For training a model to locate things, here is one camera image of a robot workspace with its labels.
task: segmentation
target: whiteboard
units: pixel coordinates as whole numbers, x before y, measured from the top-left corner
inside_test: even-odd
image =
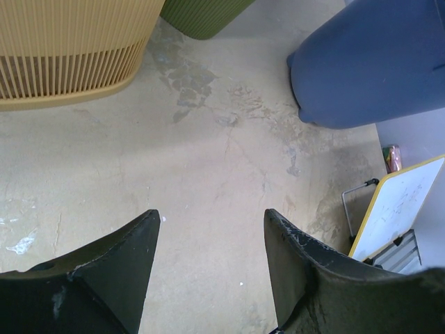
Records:
[[[405,234],[414,224],[445,161],[440,156],[386,175],[377,185],[349,256],[364,261]]]

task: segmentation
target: green planter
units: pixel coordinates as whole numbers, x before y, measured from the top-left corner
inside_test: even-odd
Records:
[[[183,34],[214,37],[254,0],[166,0],[161,17]]]

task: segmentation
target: blue bin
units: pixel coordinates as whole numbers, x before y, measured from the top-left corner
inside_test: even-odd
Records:
[[[303,122],[345,129],[445,107],[444,0],[355,0],[287,59]]]

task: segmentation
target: white paint stain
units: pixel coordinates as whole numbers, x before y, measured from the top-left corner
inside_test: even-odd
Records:
[[[6,223],[15,223],[16,221],[19,221],[19,219],[18,218],[12,218],[12,219],[0,218],[0,225],[5,225]]]
[[[31,245],[35,241],[36,235],[37,229],[35,228],[31,231],[31,233],[28,234],[27,237],[21,238],[19,242],[17,242],[17,245],[15,245],[14,247],[6,247],[6,249],[8,251],[16,252],[16,254],[18,255],[23,255],[28,251],[29,247],[31,247]]]
[[[51,300],[53,301],[53,315],[54,320],[57,320],[58,315],[60,313],[60,308],[62,307],[63,301],[65,300],[65,295],[67,294],[66,287],[62,287],[62,291],[56,293],[53,295],[53,298]]]

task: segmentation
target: concrete floor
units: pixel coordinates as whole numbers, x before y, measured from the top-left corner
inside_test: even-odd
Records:
[[[297,117],[286,56],[341,0],[257,0],[214,39],[159,20],[134,82],[83,104],[0,114],[0,271],[163,217],[141,333],[268,333],[272,207],[348,251],[341,192],[385,167],[375,126]]]

